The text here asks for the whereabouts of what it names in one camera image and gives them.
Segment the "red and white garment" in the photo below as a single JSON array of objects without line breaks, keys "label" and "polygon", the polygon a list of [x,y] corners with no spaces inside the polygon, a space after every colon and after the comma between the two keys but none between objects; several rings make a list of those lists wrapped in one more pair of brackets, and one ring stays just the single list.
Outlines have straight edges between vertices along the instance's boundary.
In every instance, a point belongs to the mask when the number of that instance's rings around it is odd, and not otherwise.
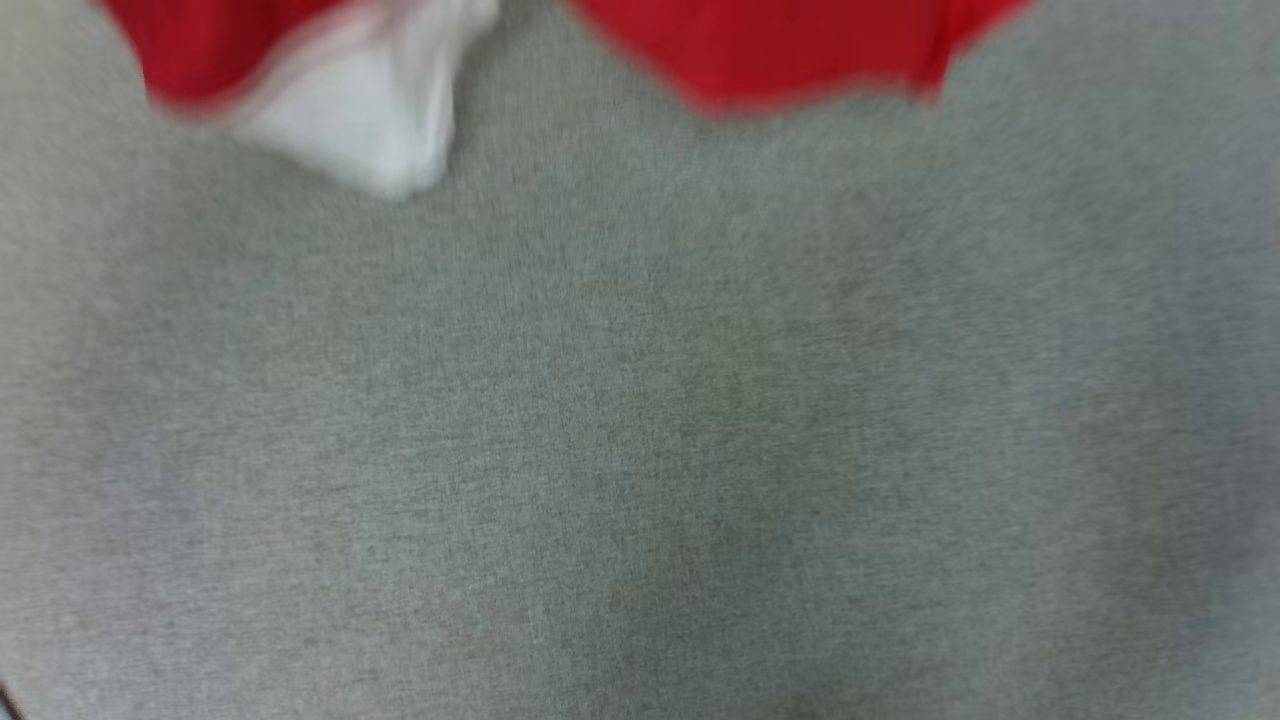
[{"label": "red and white garment", "polygon": [[[434,186],[454,83],[502,0],[92,0],[152,102],[387,199]],[[932,95],[1034,0],[564,0],[694,106]]]}]

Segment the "grey fabric sofa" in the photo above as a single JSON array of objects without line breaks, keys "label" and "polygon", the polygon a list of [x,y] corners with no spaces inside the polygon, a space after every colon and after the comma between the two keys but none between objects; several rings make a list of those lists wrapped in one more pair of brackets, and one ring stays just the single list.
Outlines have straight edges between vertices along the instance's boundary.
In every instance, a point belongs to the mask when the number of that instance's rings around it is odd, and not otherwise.
[{"label": "grey fabric sofa", "polygon": [[29,720],[1280,720],[1280,0],[713,122],[512,0],[349,192],[0,0]]}]

